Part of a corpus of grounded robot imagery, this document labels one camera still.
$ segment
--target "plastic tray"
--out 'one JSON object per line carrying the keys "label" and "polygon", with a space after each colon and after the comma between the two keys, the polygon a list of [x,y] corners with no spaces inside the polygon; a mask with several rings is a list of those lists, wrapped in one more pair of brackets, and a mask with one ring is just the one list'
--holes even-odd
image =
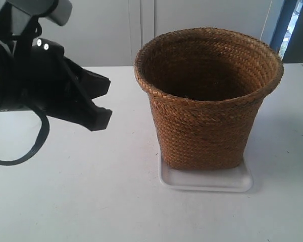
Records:
{"label": "plastic tray", "polygon": [[245,192],[253,185],[252,175],[243,161],[227,170],[181,171],[171,169],[159,152],[159,176],[163,185],[172,189],[208,192]]}

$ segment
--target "wicker basket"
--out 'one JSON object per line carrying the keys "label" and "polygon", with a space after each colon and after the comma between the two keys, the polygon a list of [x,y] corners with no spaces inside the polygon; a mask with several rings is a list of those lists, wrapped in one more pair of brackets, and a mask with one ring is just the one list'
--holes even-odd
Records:
{"label": "wicker basket", "polygon": [[216,28],[158,36],[135,61],[163,159],[173,169],[238,166],[263,99],[283,64],[266,44]]}

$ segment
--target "black strap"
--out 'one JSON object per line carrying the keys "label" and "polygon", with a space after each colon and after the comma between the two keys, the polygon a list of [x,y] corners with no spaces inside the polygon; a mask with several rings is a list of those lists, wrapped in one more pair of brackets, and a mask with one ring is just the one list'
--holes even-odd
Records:
{"label": "black strap", "polygon": [[24,102],[23,103],[25,106],[27,106],[30,110],[34,111],[35,114],[40,118],[41,120],[41,128],[39,130],[37,139],[33,147],[30,149],[30,151],[24,155],[23,157],[17,159],[17,160],[12,160],[12,161],[3,161],[0,160],[0,165],[5,165],[5,166],[10,166],[10,165],[19,165],[27,160],[29,160],[31,157],[33,157],[43,146],[45,143],[48,134],[49,134],[49,122],[47,119],[47,116],[45,113],[40,110],[37,106],[33,105],[32,103],[29,102]]}

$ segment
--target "table surface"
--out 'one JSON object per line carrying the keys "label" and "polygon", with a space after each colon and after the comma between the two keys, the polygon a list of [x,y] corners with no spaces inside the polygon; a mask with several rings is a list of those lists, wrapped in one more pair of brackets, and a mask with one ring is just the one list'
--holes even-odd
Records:
{"label": "table surface", "polygon": [[[245,151],[254,186],[244,194],[161,185],[155,127],[133,68],[89,69],[112,81],[94,100],[113,110],[109,127],[91,133],[49,118],[36,156],[0,166],[0,242],[303,242],[301,65],[285,65],[258,113]],[[23,155],[39,127],[31,112],[0,113],[0,158]]]}

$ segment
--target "woven basket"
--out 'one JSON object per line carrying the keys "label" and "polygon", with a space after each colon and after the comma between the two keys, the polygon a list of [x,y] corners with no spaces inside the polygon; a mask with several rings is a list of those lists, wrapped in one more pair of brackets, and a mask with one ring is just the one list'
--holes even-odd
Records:
{"label": "woven basket", "polygon": [[258,109],[284,71],[263,42],[216,28],[161,35],[134,68],[163,159],[173,169],[202,170],[241,163]]}

